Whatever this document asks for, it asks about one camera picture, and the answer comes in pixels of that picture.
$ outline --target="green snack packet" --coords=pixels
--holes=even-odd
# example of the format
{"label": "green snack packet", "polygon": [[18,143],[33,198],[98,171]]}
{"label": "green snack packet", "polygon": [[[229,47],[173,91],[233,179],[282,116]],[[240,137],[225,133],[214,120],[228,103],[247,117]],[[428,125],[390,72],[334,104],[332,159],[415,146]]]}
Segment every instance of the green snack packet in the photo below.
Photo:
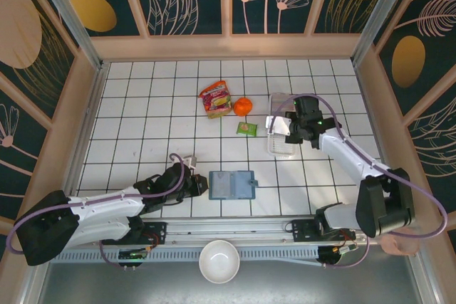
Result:
{"label": "green snack packet", "polygon": [[257,125],[248,122],[240,122],[237,125],[237,134],[257,136]]}

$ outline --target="white tile floor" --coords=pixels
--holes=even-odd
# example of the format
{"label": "white tile floor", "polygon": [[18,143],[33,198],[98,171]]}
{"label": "white tile floor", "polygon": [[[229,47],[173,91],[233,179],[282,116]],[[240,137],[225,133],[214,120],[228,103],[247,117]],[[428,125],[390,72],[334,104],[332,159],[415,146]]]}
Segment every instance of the white tile floor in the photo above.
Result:
{"label": "white tile floor", "polygon": [[[197,95],[223,78],[233,101],[254,104],[247,117],[209,120]],[[255,200],[210,201],[208,192],[151,217],[313,214],[321,206],[356,200],[341,167],[304,143],[292,160],[266,151],[265,116],[274,92],[317,93],[339,114],[354,141],[379,158],[361,91],[349,60],[178,61],[112,63],[79,184],[78,196],[123,189],[163,173],[169,153],[197,156],[197,173],[255,172]],[[258,124],[257,137],[236,134],[240,121]]]}

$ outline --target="red snack package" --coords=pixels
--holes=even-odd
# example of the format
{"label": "red snack package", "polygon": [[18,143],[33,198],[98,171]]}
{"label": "red snack package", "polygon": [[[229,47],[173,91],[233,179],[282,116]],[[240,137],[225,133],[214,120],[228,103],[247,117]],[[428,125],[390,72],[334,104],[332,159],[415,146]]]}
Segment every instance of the red snack package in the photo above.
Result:
{"label": "red snack package", "polygon": [[219,81],[207,87],[199,97],[202,98],[209,119],[222,117],[231,112],[231,95],[225,81]]}

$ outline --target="clear plastic container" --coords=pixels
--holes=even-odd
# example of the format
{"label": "clear plastic container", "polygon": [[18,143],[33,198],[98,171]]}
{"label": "clear plastic container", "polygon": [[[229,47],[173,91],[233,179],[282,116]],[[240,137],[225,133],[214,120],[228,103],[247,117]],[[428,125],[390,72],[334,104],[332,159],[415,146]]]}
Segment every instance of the clear plastic container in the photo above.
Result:
{"label": "clear plastic container", "polygon": [[[283,93],[274,93],[269,97],[269,113],[273,115],[277,108],[291,95]],[[279,115],[285,116],[285,112],[296,112],[294,102],[290,101],[284,108],[282,108]],[[286,144],[285,135],[268,135],[268,153],[277,159],[291,159],[299,153],[298,144]]]}

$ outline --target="white bowl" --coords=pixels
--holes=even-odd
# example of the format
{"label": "white bowl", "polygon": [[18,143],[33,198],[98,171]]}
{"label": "white bowl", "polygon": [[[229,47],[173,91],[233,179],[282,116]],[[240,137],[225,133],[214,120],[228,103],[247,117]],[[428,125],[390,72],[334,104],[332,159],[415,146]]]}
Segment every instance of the white bowl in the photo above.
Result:
{"label": "white bowl", "polygon": [[229,242],[209,242],[199,256],[199,269],[211,283],[228,283],[239,270],[240,258],[236,248]]}

